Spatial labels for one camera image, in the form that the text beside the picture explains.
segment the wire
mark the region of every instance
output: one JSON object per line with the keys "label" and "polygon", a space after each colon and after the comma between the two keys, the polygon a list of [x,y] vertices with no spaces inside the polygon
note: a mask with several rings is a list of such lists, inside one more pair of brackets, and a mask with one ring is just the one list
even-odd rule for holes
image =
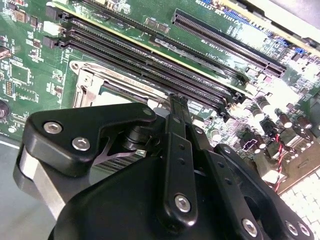
{"label": "wire", "polygon": [[280,139],[279,139],[280,135],[277,134],[275,136],[275,141],[277,143],[279,143],[279,148],[278,148],[278,153],[279,153],[279,158],[278,158],[278,169],[277,169],[277,172],[278,172],[278,177],[276,179],[276,184],[275,184],[275,188],[274,188],[274,191],[277,193],[278,192],[278,189],[280,187],[280,176],[281,176],[281,172],[282,172],[282,159],[284,158],[284,154],[283,154],[283,149],[284,149],[284,146],[282,145]]}

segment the integrated circuit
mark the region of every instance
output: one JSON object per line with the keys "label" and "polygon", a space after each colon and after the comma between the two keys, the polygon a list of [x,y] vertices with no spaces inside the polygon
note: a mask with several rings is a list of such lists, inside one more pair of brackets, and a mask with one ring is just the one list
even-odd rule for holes
{"label": "integrated circuit", "polygon": [[15,16],[15,19],[21,23],[26,23],[28,20],[28,15],[24,11],[21,11],[21,10],[15,10],[14,16]]}
{"label": "integrated circuit", "polygon": [[158,23],[155,20],[152,20],[151,18],[147,17],[145,22],[146,25],[148,25],[151,28],[156,28]]}
{"label": "integrated circuit", "polygon": [[38,39],[34,39],[33,40],[33,46],[36,48],[40,48],[41,47],[41,42]]}
{"label": "integrated circuit", "polygon": [[169,32],[169,27],[167,27],[166,25],[163,25],[161,23],[158,24],[157,26],[157,29],[160,31],[160,32],[163,32],[165,34],[167,34]]}
{"label": "integrated circuit", "polygon": [[34,28],[38,26],[38,18],[35,16],[30,17],[30,25]]}

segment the screw hole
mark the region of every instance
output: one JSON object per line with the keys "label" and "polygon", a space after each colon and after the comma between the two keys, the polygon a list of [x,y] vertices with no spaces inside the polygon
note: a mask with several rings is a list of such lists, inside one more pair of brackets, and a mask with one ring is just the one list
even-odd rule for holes
{"label": "screw hole", "polygon": [[186,162],[185,162],[185,160],[183,158],[179,158],[179,162],[181,163],[181,165],[185,165],[186,164]]}
{"label": "screw hole", "polygon": [[232,181],[229,178],[225,178],[224,180],[228,185],[232,185]]}

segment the motherboard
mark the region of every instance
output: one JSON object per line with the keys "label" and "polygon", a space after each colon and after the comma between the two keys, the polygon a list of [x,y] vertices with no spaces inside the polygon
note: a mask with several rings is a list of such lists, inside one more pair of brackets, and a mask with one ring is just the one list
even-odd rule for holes
{"label": "motherboard", "polygon": [[288,165],[315,142],[308,117],[320,52],[233,6],[0,0],[0,134],[20,141],[38,111],[131,102],[161,109],[179,94],[213,147],[229,145],[275,183],[280,155]]}

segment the mounting hole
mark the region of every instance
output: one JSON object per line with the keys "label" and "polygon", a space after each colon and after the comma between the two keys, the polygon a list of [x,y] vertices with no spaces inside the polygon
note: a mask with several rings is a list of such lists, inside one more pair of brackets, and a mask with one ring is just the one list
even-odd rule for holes
{"label": "mounting hole", "polygon": [[224,168],[225,167],[225,165],[222,162],[219,162],[219,161],[218,161],[218,165],[219,165],[220,168]]}
{"label": "mounting hole", "polygon": [[224,180],[225,180],[226,184],[232,185],[232,181],[229,178],[226,177]]}
{"label": "mounting hole", "polygon": [[185,165],[186,164],[186,162],[185,162],[185,160],[183,158],[179,158],[179,162],[181,163],[181,165]]}
{"label": "mounting hole", "polygon": [[155,137],[155,138],[151,139],[151,145],[152,146],[158,146],[159,143],[160,143],[160,139],[159,138]]}
{"label": "mounting hole", "polygon": [[72,63],[72,64],[71,64],[71,67],[72,67],[73,70],[79,69],[79,65],[76,64],[76,63]]}
{"label": "mounting hole", "polygon": [[178,124],[180,124],[181,123],[181,121],[180,121],[180,119],[179,118],[177,118],[177,117],[173,117],[173,120],[175,121],[175,122],[177,122]]}

